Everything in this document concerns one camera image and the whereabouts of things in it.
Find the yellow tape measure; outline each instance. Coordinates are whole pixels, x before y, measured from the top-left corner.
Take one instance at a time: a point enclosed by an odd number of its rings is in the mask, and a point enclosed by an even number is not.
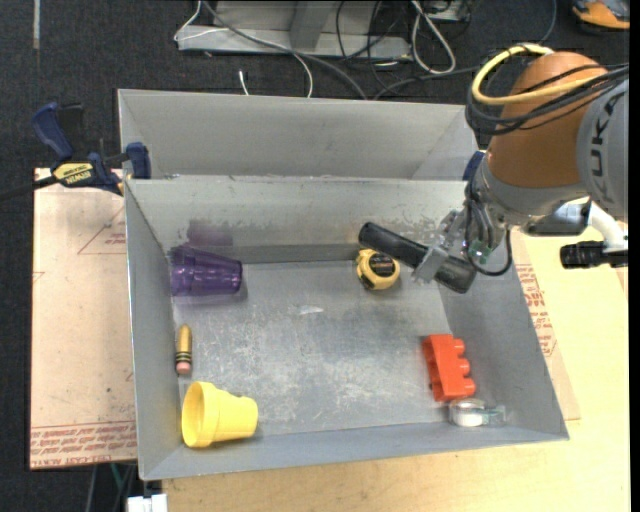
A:
[[[358,278],[369,290],[385,290],[393,286],[400,276],[398,262],[373,249],[362,249],[356,263]]]

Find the black carpet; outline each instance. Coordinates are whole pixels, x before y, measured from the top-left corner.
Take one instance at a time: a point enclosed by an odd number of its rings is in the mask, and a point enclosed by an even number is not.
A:
[[[390,2],[409,9],[409,2]],[[629,32],[584,33],[558,0],[555,26],[545,43],[583,53],[601,64],[629,60]],[[303,96],[300,64],[285,55],[184,54],[173,42],[176,29],[194,12],[193,1],[41,0],[40,49],[34,49],[34,2],[0,2],[0,192],[27,185],[32,169],[49,166],[54,155],[35,137],[30,118],[45,103],[84,106],[78,154],[119,152],[115,94],[119,88],[196,90],[243,94],[238,70],[248,72],[252,94]],[[476,66],[497,49],[539,41],[553,18],[551,0],[476,1],[468,26],[443,27],[458,68]],[[425,59],[443,62],[440,50]],[[339,64],[373,97],[378,80],[391,83],[410,67],[379,73],[367,65]],[[354,88],[316,63],[315,97],[357,98]],[[465,102],[471,74],[411,84],[385,101]],[[33,198],[0,203],[0,510],[84,510],[92,467],[32,472],[28,467],[30,323]],[[111,510],[115,485],[108,467],[96,475],[95,508]]]

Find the orange object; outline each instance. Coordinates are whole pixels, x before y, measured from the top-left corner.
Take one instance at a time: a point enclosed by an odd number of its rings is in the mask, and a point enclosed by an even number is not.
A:
[[[431,334],[422,342],[431,379],[431,390],[437,402],[467,398],[476,392],[469,361],[464,354],[464,342],[451,334]]]

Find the bin floor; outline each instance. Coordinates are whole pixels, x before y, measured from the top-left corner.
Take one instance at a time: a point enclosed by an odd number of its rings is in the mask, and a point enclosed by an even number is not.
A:
[[[366,290],[353,261],[250,264],[234,296],[175,298],[191,380],[258,403],[263,435],[444,421],[422,339],[450,332],[437,285]]]

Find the blue clamp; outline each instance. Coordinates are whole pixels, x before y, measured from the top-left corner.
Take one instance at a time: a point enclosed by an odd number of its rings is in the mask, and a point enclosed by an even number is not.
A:
[[[48,103],[40,108],[31,118],[31,124],[40,141],[53,149],[57,156],[56,162],[51,166],[51,174],[55,176],[55,179],[52,182],[43,183],[43,186],[57,182],[66,187],[95,187],[121,195],[121,180],[111,171],[111,167],[107,165],[107,163],[115,161],[122,163],[125,160],[131,161],[134,178],[151,178],[149,152],[141,142],[132,142],[127,146],[125,153],[113,158],[108,158],[106,161],[96,152],[89,153],[87,160],[88,163],[91,164],[92,169],[83,168],[82,174],[78,172],[74,179],[64,177],[67,176],[65,173],[68,165],[65,166],[64,173],[56,173],[56,169],[62,171],[62,169],[59,169],[60,166],[69,162],[74,153],[73,146],[67,139],[58,121],[56,114],[58,108],[57,103]]]

